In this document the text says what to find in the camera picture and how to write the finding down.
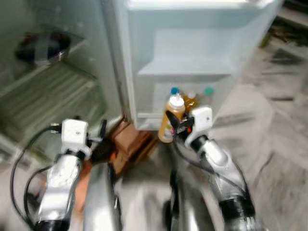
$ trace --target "black cable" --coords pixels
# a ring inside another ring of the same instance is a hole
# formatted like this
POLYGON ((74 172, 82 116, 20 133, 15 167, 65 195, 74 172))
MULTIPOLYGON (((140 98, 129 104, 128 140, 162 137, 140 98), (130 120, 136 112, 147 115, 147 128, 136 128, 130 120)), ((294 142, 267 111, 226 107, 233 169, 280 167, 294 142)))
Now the black cable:
POLYGON ((26 187, 25 187, 25 192, 24 192, 24 209, 25 209, 25 213, 26 213, 26 217, 32 221, 31 219, 31 215, 30 215, 30 211, 29 211, 29 208, 28 208, 28 190, 29 190, 29 186, 30 186, 30 183, 31 181, 33 180, 33 178, 39 174, 39 173, 42 173, 46 170, 48 170, 49 168, 51 168, 51 166, 48 166, 48 167, 45 167, 45 168, 41 168, 39 170, 36 170, 32 175, 31 177, 28 179, 28 182, 26 184, 26 187))
POLYGON ((238 186, 236 183, 234 183, 233 181, 229 180, 228 178, 218 174, 217 172, 215 172, 214 170, 208 168, 208 167, 205 167, 203 165, 201 165, 200 163, 196 162, 196 161, 193 161, 191 160, 190 158, 186 157, 183 155, 183 153, 180 151, 178 145, 177 145, 177 142, 176 142, 176 139, 177 139, 177 136, 178 136, 178 130, 179 128, 181 128, 182 126, 186 126, 185 125, 185 122, 182 123, 176 130, 175 130, 175 133, 174 133, 174 137, 173 137, 173 144, 174 144, 174 148, 175 148, 175 151, 176 153, 181 157, 183 158, 184 160, 186 160, 188 163, 190 163, 191 165, 195 166, 195 167, 198 167, 212 175, 216 175, 217 177, 221 178, 222 180, 226 181, 227 183, 229 183, 230 185, 236 187, 238 190, 240 190, 244 197, 246 197, 246 192, 240 187, 238 186))
POLYGON ((11 177, 10 177, 10 196, 11 196, 11 201, 13 204, 14 209, 16 210, 18 216, 31 228, 34 229, 34 224, 32 223, 31 220, 29 220, 25 215, 22 214, 20 208, 18 207, 17 203, 16 203, 16 199, 15 199, 15 195, 14 195, 14 177, 15 177, 15 171, 17 169, 17 165, 19 163, 19 161, 21 160, 21 158, 24 156, 24 154, 26 153, 26 151, 34 144, 34 142, 46 131, 50 131, 50 130, 55 130, 57 132, 59 132, 59 129, 61 129, 61 125, 58 126, 51 126, 51 127, 47 127, 42 129, 41 131, 39 131, 30 141, 29 143, 25 146, 25 148, 23 149, 23 151, 20 153, 20 155, 18 156, 18 158, 16 159, 16 161, 13 164, 12 167, 12 172, 11 172, 11 177))

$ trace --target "wooden block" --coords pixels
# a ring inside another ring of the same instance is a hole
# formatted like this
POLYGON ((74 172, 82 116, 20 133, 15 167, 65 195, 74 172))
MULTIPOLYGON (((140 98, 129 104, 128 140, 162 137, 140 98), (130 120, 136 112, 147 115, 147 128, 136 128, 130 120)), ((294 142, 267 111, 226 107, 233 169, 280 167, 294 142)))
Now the wooden block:
POLYGON ((115 137, 123 131, 129 125, 128 122, 122 121, 112 132, 111 132, 111 139, 114 141, 115 137))
POLYGON ((142 146, 141 150, 136 153, 133 159, 125 160, 123 156, 118 159, 118 162, 121 164, 118 165, 118 169, 116 170, 117 176, 123 175, 128 169, 134 167, 136 164, 145 160, 156 148, 157 146, 157 138, 153 138, 147 142, 144 146, 142 146))
POLYGON ((113 166, 115 168, 115 172, 116 172, 117 175, 122 171, 125 164, 128 162, 128 160, 126 158, 123 158, 123 157, 124 157, 123 152, 119 151, 116 159, 113 162, 113 166))
POLYGON ((115 137, 115 144, 130 159, 150 137, 150 132, 138 131, 130 124, 115 137))

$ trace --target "bottle label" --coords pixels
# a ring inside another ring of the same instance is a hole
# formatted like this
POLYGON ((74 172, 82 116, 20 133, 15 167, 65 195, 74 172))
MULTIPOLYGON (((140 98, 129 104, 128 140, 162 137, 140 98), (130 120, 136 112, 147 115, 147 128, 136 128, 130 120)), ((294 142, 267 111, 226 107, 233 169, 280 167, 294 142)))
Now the bottle label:
POLYGON ((164 136, 166 139, 172 139, 173 135, 174 135, 174 129, 172 125, 170 124, 170 121, 168 120, 166 128, 165 128, 164 136))

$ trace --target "open refrigerator door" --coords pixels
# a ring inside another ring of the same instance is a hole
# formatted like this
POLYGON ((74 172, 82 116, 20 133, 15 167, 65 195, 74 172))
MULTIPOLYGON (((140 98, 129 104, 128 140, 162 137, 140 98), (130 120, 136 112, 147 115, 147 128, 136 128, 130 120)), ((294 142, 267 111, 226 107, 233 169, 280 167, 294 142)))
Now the open refrigerator door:
POLYGON ((214 89, 214 116, 277 15, 281 0, 117 0, 131 117, 158 130, 172 87, 214 89))

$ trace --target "green bottle cap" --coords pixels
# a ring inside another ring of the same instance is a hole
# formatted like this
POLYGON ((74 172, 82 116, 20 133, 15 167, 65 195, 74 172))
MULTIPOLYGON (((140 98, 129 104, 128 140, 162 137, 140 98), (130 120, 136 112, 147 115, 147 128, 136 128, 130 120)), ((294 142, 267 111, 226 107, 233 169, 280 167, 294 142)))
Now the green bottle cap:
POLYGON ((214 89, 212 87, 206 87, 205 94, 212 95, 214 93, 214 89))

